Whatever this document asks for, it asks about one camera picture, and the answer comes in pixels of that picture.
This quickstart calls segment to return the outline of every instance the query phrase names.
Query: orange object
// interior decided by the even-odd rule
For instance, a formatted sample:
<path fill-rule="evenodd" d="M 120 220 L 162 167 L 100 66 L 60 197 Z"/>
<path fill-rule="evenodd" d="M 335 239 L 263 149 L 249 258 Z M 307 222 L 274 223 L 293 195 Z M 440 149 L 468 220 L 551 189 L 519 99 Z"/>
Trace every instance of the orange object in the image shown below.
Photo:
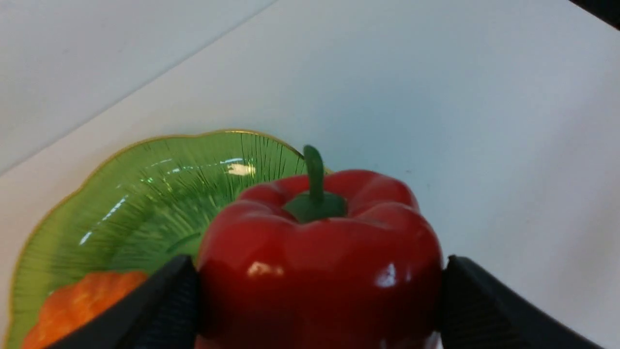
<path fill-rule="evenodd" d="M 22 349 L 46 348 L 112 307 L 147 278 L 142 271 L 104 271 L 57 289 L 43 303 Z"/>

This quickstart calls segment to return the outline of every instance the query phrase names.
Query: pepper stem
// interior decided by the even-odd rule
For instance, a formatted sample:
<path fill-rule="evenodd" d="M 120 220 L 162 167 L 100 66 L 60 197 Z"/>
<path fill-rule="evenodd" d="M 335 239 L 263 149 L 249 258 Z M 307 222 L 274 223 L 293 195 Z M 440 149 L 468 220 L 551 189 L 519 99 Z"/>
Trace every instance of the pepper stem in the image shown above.
<path fill-rule="evenodd" d="M 302 224 L 347 215 L 347 201 L 342 196 L 324 190 L 325 168 L 319 151 L 306 145 L 304 160 L 308 170 L 309 191 L 287 202 L 284 210 Z"/>

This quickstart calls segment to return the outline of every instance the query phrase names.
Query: gold plate rim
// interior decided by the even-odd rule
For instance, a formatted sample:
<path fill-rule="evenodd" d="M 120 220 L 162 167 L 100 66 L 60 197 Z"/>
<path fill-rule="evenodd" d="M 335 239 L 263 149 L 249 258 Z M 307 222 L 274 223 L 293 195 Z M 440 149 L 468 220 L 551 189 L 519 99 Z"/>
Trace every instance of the gold plate rim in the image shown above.
<path fill-rule="evenodd" d="M 268 138 L 270 140 L 273 140 L 279 144 L 281 144 L 283 147 L 291 150 L 293 153 L 295 153 L 296 155 L 298 155 L 300 158 L 303 158 L 303 155 L 299 152 L 299 150 L 295 149 L 295 147 L 293 147 L 292 145 L 290 145 L 289 143 L 286 143 L 285 141 L 279 139 L 278 137 L 272 136 L 270 134 L 266 134 L 264 132 L 260 132 L 260 131 L 254 131 L 254 130 L 246 130 L 246 129 L 220 129 L 220 130 L 215 130 L 215 131 L 209 131 L 209 132 L 203 132 L 201 134 L 195 134 L 195 135 L 188 135 L 188 134 L 172 134 L 172 135 L 162 135 L 162 136 L 155 136 L 155 137 L 150 137 L 150 138 L 146 138 L 134 143 L 131 143 L 123 148 L 121 148 L 120 150 L 117 150 L 115 153 L 113 153 L 112 155 L 108 156 L 104 161 L 102 161 L 94 170 L 92 170 L 88 176 L 86 176 L 86 179 L 84 179 L 84 181 L 80 184 L 80 186 L 75 189 L 73 192 L 71 192 L 71 194 L 65 196 L 64 198 L 62 198 L 62 200 L 58 201 L 58 203 L 56 203 L 51 209 L 49 209 L 44 215 L 43 217 L 37 222 L 37 224 L 35 225 L 35 227 L 30 231 L 30 233 L 28 234 L 28 237 L 26 238 L 26 241 L 24 242 L 24 244 L 22 245 L 19 254 L 17 256 L 17 263 L 15 263 L 15 265 L 13 266 L 13 271 L 11 273 L 11 281 L 9 283 L 9 298 L 8 298 L 8 302 L 9 302 L 9 306 L 7 307 L 7 327 L 6 330 L 4 332 L 4 340 L 3 342 L 3 348 L 6 349 L 8 344 L 9 344 L 9 335 L 11 332 L 11 328 L 13 328 L 13 290 L 14 290 L 14 286 L 15 286 L 15 279 L 17 276 L 17 270 L 19 269 L 19 265 L 20 262 L 22 260 L 24 251 L 26 249 L 26 247 L 29 245 L 31 239 L 34 237 L 35 233 L 40 229 L 41 225 L 49 218 L 49 216 L 56 211 L 59 207 L 61 207 L 62 205 L 66 204 L 69 200 L 71 200 L 72 198 L 74 198 L 75 196 L 77 196 L 83 189 L 84 187 L 86 187 L 86 185 L 88 184 L 88 182 L 92 179 L 93 176 L 95 176 L 103 167 L 105 167 L 107 164 L 109 164 L 110 162 L 112 162 L 112 160 L 114 160 L 115 158 L 117 158 L 118 156 L 128 152 L 129 150 L 138 147 L 140 145 L 144 145 L 146 143 L 150 143 L 150 142 L 157 142 L 160 140 L 167 140 L 167 139 L 175 139 L 175 138 L 202 138 L 202 137 L 207 137 L 207 136 L 211 136 L 211 135 L 216 135 L 216 134 L 250 134 L 250 135 L 256 135 L 256 136 L 260 136 L 260 137 L 265 137 Z"/>

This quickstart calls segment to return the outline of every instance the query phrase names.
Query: green plate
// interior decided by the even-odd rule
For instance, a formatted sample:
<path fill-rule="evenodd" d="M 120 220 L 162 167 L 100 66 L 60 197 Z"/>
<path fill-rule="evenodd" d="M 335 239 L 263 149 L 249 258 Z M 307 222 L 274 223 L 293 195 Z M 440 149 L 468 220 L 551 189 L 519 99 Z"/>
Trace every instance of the green plate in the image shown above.
<path fill-rule="evenodd" d="M 6 348 L 20 348 L 53 290 L 91 271 L 153 272 L 176 254 L 195 256 L 209 222 L 243 189 L 305 171 L 287 144 L 242 130 L 118 152 L 32 232 L 14 271 Z"/>

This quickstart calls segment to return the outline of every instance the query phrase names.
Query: plastic pepper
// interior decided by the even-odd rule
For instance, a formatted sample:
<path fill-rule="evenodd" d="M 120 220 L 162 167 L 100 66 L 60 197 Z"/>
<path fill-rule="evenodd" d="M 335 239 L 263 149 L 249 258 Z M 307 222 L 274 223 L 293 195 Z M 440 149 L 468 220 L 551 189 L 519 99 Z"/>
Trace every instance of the plastic pepper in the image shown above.
<path fill-rule="evenodd" d="M 372 171 L 259 184 L 210 224 L 202 334 L 222 349 L 436 345 L 443 257 L 411 190 Z"/>

